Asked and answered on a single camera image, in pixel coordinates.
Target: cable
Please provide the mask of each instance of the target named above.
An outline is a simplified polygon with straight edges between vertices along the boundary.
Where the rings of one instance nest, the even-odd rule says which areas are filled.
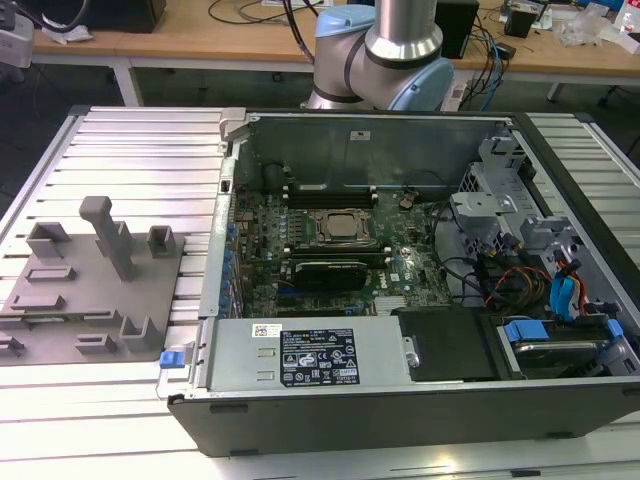
[[[438,210],[438,213],[437,213],[436,218],[434,220],[433,226],[431,227],[431,250],[433,252],[433,259],[435,260],[436,265],[438,265],[440,268],[442,268],[445,272],[447,272],[453,278],[457,278],[463,284],[466,284],[466,285],[470,286],[471,288],[473,288],[475,291],[477,291],[477,292],[479,292],[481,294],[484,294],[484,291],[482,290],[482,287],[480,287],[480,285],[471,282],[470,280],[468,280],[467,278],[463,277],[462,275],[458,275],[456,272],[454,272],[449,267],[447,267],[444,264],[444,262],[440,259],[440,256],[438,255],[438,252],[436,250],[436,229],[438,228],[438,223],[440,222],[440,217],[442,216],[442,213],[444,212],[445,208],[447,208],[448,205],[449,205],[448,201],[442,202],[442,206]]]
[[[42,28],[46,28],[47,30],[56,33],[68,33],[82,23],[84,17],[89,11],[89,7],[91,6],[91,0],[82,0],[82,7],[80,7],[80,11],[78,12],[78,15],[76,15],[76,18],[74,18],[71,23],[63,27],[54,27],[53,25],[50,25],[42,15],[38,18],[38,15],[35,15],[29,9],[25,8],[19,1],[14,1],[13,4],[22,14],[28,17],[33,23],[40,25]]]
[[[636,145],[638,145],[638,143],[640,143],[640,135],[638,135],[636,139],[631,143],[629,150],[627,150],[627,157],[631,155],[631,152],[633,152],[633,149],[636,148]]]
[[[296,40],[296,43],[302,53],[304,53],[304,56],[307,57],[309,63],[313,65],[316,62],[316,59],[307,47],[304,38],[302,38],[302,34],[298,28],[298,23],[296,22],[293,7],[291,6],[291,0],[282,0],[282,5],[284,6],[284,11],[287,14],[287,19],[289,20],[289,28],[291,28],[293,38]]]
[[[496,60],[500,60],[500,55],[498,54],[498,47],[496,47],[496,43],[493,41],[493,38],[489,38],[489,41],[491,42],[491,46],[493,47],[493,52],[495,54]],[[497,68],[498,63],[494,62],[494,65],[496,66],[495,71],[497,74],[497,78],[491,84],[491,88],[489,88],[489,93],[487,94],[487,96],[484,97],[484,102],[482,102],[482,106],[480,107],[481,112],[484,112],[486,108],[489,106],[489,103],[493,99],[494,93],[496,93],[496,88],[498,88],[498,82],[500,81],[500,78],[501,78],[500,72]]]
[[[482,72],[472,83],[471,87],[469,87],[466,96],[463,98],[462,102],[460,103],[460,107],[463,107],[466,103],[470,102],[474,97],[487,93],[488,96],[483,101],[483,104],[481,107],[481,110],[484,110],[487,108],[487,106],[493,99],[493,96],[497,88],[500,85],[502,85],[502,78],[504,77],[505,72],[509,68],[510,62],[509,60],[504,62],[500,58],[493,36],[486,28],[484,28],[484,26],[482,25],[482,20],[478,15],[476,15],[476,20],[478,24],[474,26],[480,31],[482,36],[476,35],[473,33],[471,36],[483,42],[487,52],[487,59],[485,61],[485,65],[484,65],[484,68],[482,69]],[[486,79],[484,79],[484,76],[487,73],[487,71],[490,72],[489,76]]]
[[[0,195],[4,195],[5,197],[9,197],[11,199],[15,199],[16,198],[16,196],[13,193],[9,193],[3,188],[0,188]]]
[[[254,18],[253,20],[247,20],[245,22],[239,22],[237,20],[227,20],[225,18],[218,17],[217,15],[215,15],[213,13],[214,7],[216,5],[218,5],[220,2],[222,2],[222,0],[215,0],[211,5],[209,5],[207,13],[209,14],[209,17],[211,17],[213,20],[216,20],[217,22],[220,22],[220,23],[226,23],[227,25],[259,25],[259,24],[264,24],[264,23],[270,23],[272,20],[278,19],[280,17],[284,17],[287,14],[286,12],[283,12],[283,13],[279,13],[277,15],[272,15],[270,17],[265,17],[265,18],[251,17],[250,15],[244,13],[244,9],[248,8],[248,7],[252,6],[252,5],[260,3],[260,1],[254,1],[254,2],[247,3],[245,5],[242,5],[242,6],[238,7],[237,10],[236,10],[238,13],[242,12],[242,13],[240,13],[241,17],[245,18],[245,16],[248,16],[249,18]],[[312,6],[318,5],[320,3],[322,3],[322,2],[321,1],[320,2],[316,2],[316,3],[312,4]],[[308,8],[308,7],[305,5],[304,7],[298,7],[296,9],[294,9],[293,11],[294,12],[298,12],[300,10],[304,10],[305,8]],[[287,25],[287,24],[288,24],[288,22],[286,22],[286,21],[282,22],[282,25]]]
[[[313,14],[314,14],[316,17],[319,15],[319,14],[318,14],[318,11],[317,11],[317,10],[315,9],[315,7],[311,4],[311,1],[310,1],[310,0],[302,0],[302,1],[303,1],[303,2],[304,2],[304,4],[307,6],[307,8],[313,12]]]
[[[250,22],[251,24],[253,23],[264,23],[264,24],[270,24],[270,25],[284,25],[284,26],[288,26],[289,23],[284,19],[284,18],[273,18],[271,20],[263,20],[260,17],[254,17],[252,15],[249,15],[248,13],[245,13],[244,10],[246,8],[249,8],[253,5],[257,5],[259,3],[262,3],[262,0],[255,0],[251,3],[247,3],[245,5],[240,5],[240,6],[236,6],[236,13],[244,18],[245,20],[247,20],[248,22]]]

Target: warning label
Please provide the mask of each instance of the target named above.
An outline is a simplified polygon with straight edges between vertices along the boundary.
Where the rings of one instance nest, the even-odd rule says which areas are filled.
[[[280,382],[285,387],[360,383],[353,330],[280,332]]]

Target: electronic equipment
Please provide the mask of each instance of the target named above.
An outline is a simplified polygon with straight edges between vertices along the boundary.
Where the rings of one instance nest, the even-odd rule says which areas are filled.
[[[77,15],[82,0],[20,0],[34,13],[61,24]],[[166,0],[93,0],[82,24],[92,30],[151,33],[164,14]]]
[[[538,19],[539,10],[533,5],[525,3],[511,3],[507,10],[507,23],[504,26],[505,35],[527,38],[531,25]]]
[[[11,2],[0,1],[0,63],[29,68],[33,52],[33,23],[18,15]]]
[[[375,5],[375,0],[349,0],[348,3]],[[439,0],[436,5],[436,25],[442,30],[442,56],[462,58],[480,4],[477,0]]]
[[[640,409],[640,271],[558,157],[589,131],[222,111],[171,413],[233,456],[565,438]]]

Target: black cable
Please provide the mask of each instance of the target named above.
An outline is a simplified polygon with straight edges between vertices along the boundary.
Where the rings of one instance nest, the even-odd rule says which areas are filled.
[[[480,75],[475,79],[474,83],[469,88],[469,92],[463,98],[462,102],[460,102],[460,107],[463,107],[467,102],[470,102],[474,97],[480,95],[482,92],[486,90],[489,80],[491,79],[491,72],[493,72],[494,65],[495,65],[495,58],[494,58],[495,54],[494,54],[493,48],[490,45],[489,40],[487,40],[487,38],[492,38],[491,34],[482,26],[482,23],[481,23],[482,21],[480,20],[480,17],[478,15],[476,15],[476,19],[478,20],[479,25],[474,25],[474,26],[480,30],[480,33],[486,35],[486,37],[483,39],[483,45],[487,52],[487,59],[484,62],[484,67],[482,69],[482,72],[480,72]],[[487,73],[487,71],[489,72],[489,75],[486,79],[484,79],[484,76]],[[477,90],[478,86],[480,85],[480,82],[482,82],[482,87],[480,88],[480,90]]]
[[[211,5],[209,5],[209,9],[207,10],[207,13],[209,14],[209,17],[211,17],[212,19],[216,20],[217,22],[220,23],[226,23],[227,25],[260,25],[263,24],[265,22],[269,22],[270,20],[274,20],[276,18],[280,18],[280,17],[284,17],[287,13],[279,13],[278,15],[272,15],[270,17],[265,17],[265,18],[260,18],[257,20],[249,20],[249,21],[245,21],[245,22],[239,22],[237,20],[227,20],[224,18],[220,18],[217,15],[215,15],[213,13],[213,8],[218,5],[222,0],[215,0]],[[259,2],[251,2],[248,3],[246,5],[243,5],[241,7],[239,7],[240,9],[244,10],[245,8],[255,4],[255,3],[259,3]],[[305,8],[308,8],[306,5],[304,7],[298,7],[296,9],[294,9],[294,12],[298,12],[300,10],[304,10]]]
[[[0,188],[0,195],[4,195],[5,197],[9,197],[11,199],[15,199],[16,196],[13,193],[9,193],[6,190],[4,190],[3,188]]]
[[[313,14],[314,14],[316,17],[319,15],[319,14],[318,14],[318,11],[317,11],[317,10],[315,9],[315,7],[311,4],[311,0],[302,0],[302,1],[303,1],[303,2],[304,2],[304,4],[307,6],[307,8],[313,12]]]
[[[28,17],[33,23],[40,25],[42,28],[46,28],[47,30],[56,33],[68,33],[82,23],[84,17],[89,11],[89,7],[91,7],[91,0],[82,0],[82,7],[80,7],[78,15],[76,15],[76,18],[74,18],[71,23],[65,25],[64,27],[54,27],[53,25],[49,25],[44,20],[42,15],[40,15],[40,18],[38,18],[38,15],[25,8],[19,1],[14,1],[13,4],[23,15]]]
[[[435,217],[435,220],[433,222],[433,226],[431,227],[431,250],[433,252],[433,259],[435,260],[436,265],[438,265],[438,267],[440,267],[442,270],[447,272],[453,278],[457,278],[462,283],[467,284],[468,286],[473,288],[475,291],[477,291],[477,292],[479,292],[481,294],[484,294],[484,291],[482,290],[482,287],[480,287],[480,285],[469,281],[468,279],[466,279],[462,275],[459,275],[458,273],[456,273],[453,270],[451,270],[449,267],[447,267],[444,264],[444,262],[440,259],[440,256],[438,255],[438,252],[436,250],[436,229],[438,228],[438,223],[440,222],[440,217],[442,216],[442,213],[444,212],[444,210],[447,208],[448,205],[449,205],[448,201],[442,202],[442,206],[440,207],[440,209],[436,213],[436,217]]]
[[[636,148],[636,145],[638,145],[638,143],[640,143],[640,135],[638,135],[636,139],[631,143],[629,150],[627,150],[627,157],[631,155],[631,152],[633,152],[633,149]]]
[[[45,75],[44,73],[44,68],[40,68],[35,64],[32,64],[34,66],[34,68],[38,71],[38,73],[42,76],[42,78],[45,79],[45,81],[51,85],[51,88],[53,88],[56,93],[58,94],[58,96],[67,104],[67,107],[71,108],[73,106],[73,104],[67,99],[67,97],[60,91],[60,89],[58,88],[58,86],[53,82],[53,80],[51,80],[47,75]]]
[[[291,6],[291,0],[282,0],[282,5],[284,7],[284,11],[287,15],[287,19],[289,20],[289,28],[291,29],[291,33],[293,34],[293,38],[296,40],[298,47],[304,53],[304,56],[307,57],[309,63],[313,65],[316,61],[315,57],[311,53],[311,50],[307,47],[307,44],[302,38],[302,34],[300,33],[300,29],[298,28],[298,22],[296,21],[296,17],[294,15],[293,7]]]
[[[618,86],[616,89],[626,93],[627,95],[632,95],[634,97],[640,96],[640,92],[632,92],[631,90],[627,90],[626,88],[622,88],[620,86]]]
[[[476,14],[476,20],[477,20],[477,25],[474,24],[474,27],[476,27],[480,31],[480,33],[484,35],[482,42],[487,52],[487,59],[485,61],[482,72],[472,83],[471,87],[469,87],[467,94],[465,95],[462,102],[460,103],[460,107],[463,107],[465,104],[473,100],[473,98],[477,97],[478,95],[489,93],[487,92],[487,88],[489,88],[489,91],[493,91],[493,93],[495,93],[498,87],[502,85],[502,82],[503,82],[502,79],[507,69],[509,68],[509,64],[510,64],[509,60],[505,62],[501,58],[496,57],[495,50],[492,46],[492,43],[495,44],[495,39],[493,38],[491,33],[486,28],[484,28],[484,25],[482,24],[482,20],[480,19],[480,16],[477,14]],[[498,78],[494,78],[492,80],[496,61],[500,61],[500,73],[498,74]]]

